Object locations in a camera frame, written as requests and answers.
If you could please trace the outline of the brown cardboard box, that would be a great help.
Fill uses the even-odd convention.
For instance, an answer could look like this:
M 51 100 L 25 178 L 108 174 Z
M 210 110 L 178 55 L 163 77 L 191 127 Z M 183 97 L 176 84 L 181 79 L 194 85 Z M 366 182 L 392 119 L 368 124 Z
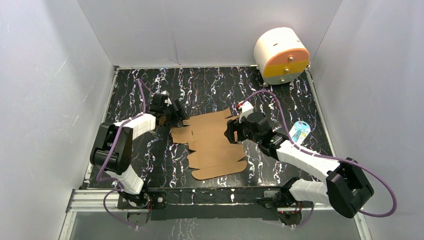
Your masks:
M 244 171 L 248 162 L 244 160 L 245 149 L 241 144 L 232 144 L 225 137 L 227 122 L 236 119 L 231 110 L 191 116 L 183 121 L 183 127 L 171 129 L 172 141 L 188 144 L 192 151 L 187 156 L 188 167 L 193 169 L 196 180 L 208 180 Z

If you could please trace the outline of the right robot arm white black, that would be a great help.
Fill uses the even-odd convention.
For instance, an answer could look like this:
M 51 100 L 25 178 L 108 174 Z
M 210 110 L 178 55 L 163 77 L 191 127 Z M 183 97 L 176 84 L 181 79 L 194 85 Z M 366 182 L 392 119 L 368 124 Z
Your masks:
M 262 113 L 229 120 L 224 135 L 231 144 L 244 140 L 255 142 L 264 155 L 296 166 L 318 179 L 292 177 L 279 193 L 257 201 L 265 207 L 295 207 L 307 201 L 331 206 L 340 215 L 353 218 L 375 193 L 363 170 L 355 165 L 356 161 L 338 162 L 319 158 L 315 152 L 307 154 L 304 149 L 296 148 L 287 135 L 274 131 Z

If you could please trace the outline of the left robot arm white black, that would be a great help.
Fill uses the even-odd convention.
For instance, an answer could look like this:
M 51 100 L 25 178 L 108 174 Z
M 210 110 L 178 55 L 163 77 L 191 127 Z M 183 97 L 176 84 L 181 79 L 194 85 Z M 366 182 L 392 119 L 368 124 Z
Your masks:
M 131 206 L 146 207 L 152 200 L 144 180 L 131 165 L 133 141 L 158 127 L 177 127 L 188 119 L 183 104 L 178 99 L 171 100 L 164 91 L 153 94 L 147 112 L 115 123 L 101 123 L 89 157 L 99 169 L 96 180 L 112 181 Z

